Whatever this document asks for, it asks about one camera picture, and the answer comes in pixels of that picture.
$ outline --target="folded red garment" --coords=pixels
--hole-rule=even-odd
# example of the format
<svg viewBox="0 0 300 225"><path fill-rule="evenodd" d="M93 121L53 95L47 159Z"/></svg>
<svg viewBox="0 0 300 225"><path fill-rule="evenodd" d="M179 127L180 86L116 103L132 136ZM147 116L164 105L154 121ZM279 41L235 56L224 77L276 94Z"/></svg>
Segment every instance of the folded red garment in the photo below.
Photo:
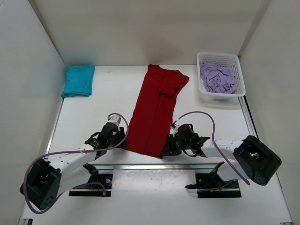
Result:
<svg viewBox="0 0 300 225"><path fill-rule="evenodd" d="M189 77L149 65L129 124L125 149L159 157L170 133L176 97Z"/></svg>

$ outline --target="white wall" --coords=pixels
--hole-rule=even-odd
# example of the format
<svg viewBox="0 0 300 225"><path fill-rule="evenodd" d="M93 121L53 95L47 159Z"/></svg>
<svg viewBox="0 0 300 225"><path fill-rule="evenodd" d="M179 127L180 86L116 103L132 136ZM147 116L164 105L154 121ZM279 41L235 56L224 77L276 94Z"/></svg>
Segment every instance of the white wall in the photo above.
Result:
<svg viewBox="0 0 300 225"><path fill-rule="evenodd" d="M300 224L300 1L273 0L241 65L259 138L282 159L278 176Z"/></svg>
<svg viewBox="0 0 300 225"><path fill-rule="evenodd" d="M0 224L18 223L24 171L45 146L65 65L28 0L0 6Z"/></svg>
<svg viewBox="0 0 300 225"><path fill-rule="evenodd" d="M238 54L261 0L33 0L67 65L196 64Z"/></svg>

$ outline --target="white table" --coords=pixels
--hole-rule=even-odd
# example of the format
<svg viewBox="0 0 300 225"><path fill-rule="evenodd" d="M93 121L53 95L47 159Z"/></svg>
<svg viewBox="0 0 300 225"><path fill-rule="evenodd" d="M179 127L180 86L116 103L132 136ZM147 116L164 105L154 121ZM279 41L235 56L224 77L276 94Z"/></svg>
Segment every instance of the white table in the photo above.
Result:
<svg viewBox="0 0 300 225"><path fill-rule="evenodd" d="M196 66L162 68L179 70L190 77L178 95L173 119L189 111L205 111L215 119L216 139L241 140L251 133L246 109L241 107L238 99L218 102L201 98ZM50 152L83 148L83 142L101 130L110 113L121 113L129 122L146 72L147 66L96 67L92 95L64 100ZM205 115L186 116L180 120L182 123L192 123L199 135L211 136L212 124ZM118 168L128 168L132 164L159 168L169 164L180 166L219 161L184 154L159 159L114 149L97 163L118 165ZM195 190L184 188L191 183L195 183L194 170L114 170L111 197L69 197L65 193L47 213L37 216L26 206L22 217L33 218L33 225L274 225L291 222L276 176L266 187L254 183L247 186L240 181L242 198L236 199L197 199Z"/></svg>

